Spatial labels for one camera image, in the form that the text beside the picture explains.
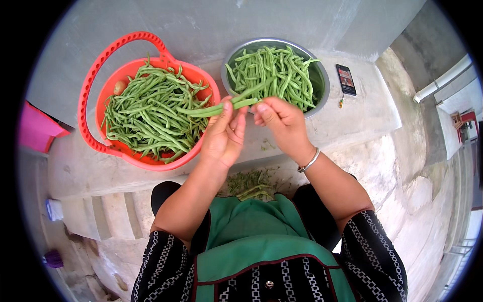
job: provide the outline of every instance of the fingernail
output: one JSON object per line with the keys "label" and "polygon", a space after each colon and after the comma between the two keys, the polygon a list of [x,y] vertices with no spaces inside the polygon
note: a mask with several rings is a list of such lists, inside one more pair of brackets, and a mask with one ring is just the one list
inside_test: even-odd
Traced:
{"label": "fingernail", "polygon": [[261,103],[256,107],[256,110],[259,112],[264,112],[266,109],[267,109],[267,106],[264,103]]}

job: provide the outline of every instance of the woman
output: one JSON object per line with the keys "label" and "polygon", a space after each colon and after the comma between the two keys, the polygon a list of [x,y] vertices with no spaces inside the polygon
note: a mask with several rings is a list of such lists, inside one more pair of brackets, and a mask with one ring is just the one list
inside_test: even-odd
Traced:
{"label": "woman", "polygon": [[[405,301],[404,266],[369,196],[310,143],[297,107],[270,97],[252,108],[310,181],[293,203],[281,194],[267,203],[215,197],[242,151],[248,109],[223,102],[185,183],[153,190],[131,300]],[[341,254],[332,254],[341,237]]]}

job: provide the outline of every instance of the woman's right hand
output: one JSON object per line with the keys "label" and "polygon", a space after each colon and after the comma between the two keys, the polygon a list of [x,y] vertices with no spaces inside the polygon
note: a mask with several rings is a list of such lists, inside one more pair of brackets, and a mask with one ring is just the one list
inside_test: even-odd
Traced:
{"label": "woman's right hand", "polygon": [[300,167],[305,167],[315,156],[316,149],[309,141],[303,112],[298,107],[268,97],[252,106],[252,112],[255,124],[268,126],[280,150]]}

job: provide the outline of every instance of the black patterned shirt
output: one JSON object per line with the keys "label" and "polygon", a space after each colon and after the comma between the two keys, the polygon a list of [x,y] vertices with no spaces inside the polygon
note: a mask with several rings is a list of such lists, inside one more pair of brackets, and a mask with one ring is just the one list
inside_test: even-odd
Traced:
{"label": "black patterned shirt", "polygon": [[[341,264],[357,301],[406,301],[406,271],[373,211],[363,211],[342,234]],[[154,231],[132,290],[132,302],[191,301],[194,266],[185,245]],[[215,301],[336,301],[326,269],[314,258],[264,264],[215,286]]]}

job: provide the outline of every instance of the red plastic basket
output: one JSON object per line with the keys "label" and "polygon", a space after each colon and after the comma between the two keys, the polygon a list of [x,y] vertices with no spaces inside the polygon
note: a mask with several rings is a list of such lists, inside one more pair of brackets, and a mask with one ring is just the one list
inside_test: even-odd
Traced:
{"label": "red plastic basket", "polygon": [[[104,101],[113,94],[114,85],[120,81],[124,80],[126,83],[129,82],[127,76],[134,78],[136,75],[138,68],[144,65],[144,61],[147,58],[141,58],[138,60],[131,61],[126,65],[122,66],[118,70],[116,70],[107,80],[107,82],[102,87],[100,91],[99,97],[97,99],[96,104],[96,126],[100,133],[100,136],[104,139],[105,144],[98,142],[92,134],[90,133],[85,117],[85,111],[87,106],[87,98],[89,96],[89,92],[92,86],[92,82],[96,77],[99,69],[104,64],[106,59],[117,49],[121,46],[135,41],[135,40],[146,40],[153,43],[156,48],[160,52],[160,56],[158,58],[151,57],[151,65],[154,67],[160,67],[167,69],[168,67],[174,68],[175,72],[178,72],[179,66],[183,67],[183,75],[192,83],[199,83],[200,80],[203,80],[203,84],[205,85],[208,83],[209,88],[200,90],[197,93],[197,96],[200,100],[205,99],[210,93],[213,95],[210,98],[210,105],[216,105],[220,103],[220,91],[216,86],[215,81],[213,78],[210,77],[205,71],[201,70],[200,68],[193,66],[191,64],[178,61],[169,53],[169,51],[164,46],[164,43],[161,41],[160,38],[153,35],[152,33],[146,31],[137,31],[130,34],[125,35],[124,37],[119,38],[117,41],[114,41],[111,45],[109,45],[96,59],[94,64],[92,64],[91,68],[89,69],[89,73],[85,77],[84,83],[82,85],[81,94],[79,96],[79,106],[77,109],[77,119],[79,122],[79,130],[82,133],[82,137],[84,141],[94,150],[111,154],[114,156],[121,157],[125,161],[135,165],[136,167],[143,168],[146,170],[151,171],[168,171],[173,170],[176,168],[181,167],[182,165],[189,162],[193,159],[201,149],[201,143],[203,142],[203,135],[201,136],[200,140],[196,143],[196,145],[189,151],[187,154],[183,155],[182,157],[178,158],[174,162],[169,164],[165,164],[163,161],[154,161],[149,157],[141,157],[140,153],[136,153],[132,155],[132,151],[128,148],[128,146],[120,141],[111,141],[108,140],[106,137],[106,127],[103,127],[100,130],[100,125],[104,118]],[[163,157],[169,157],[169,154],[163,154]]]}

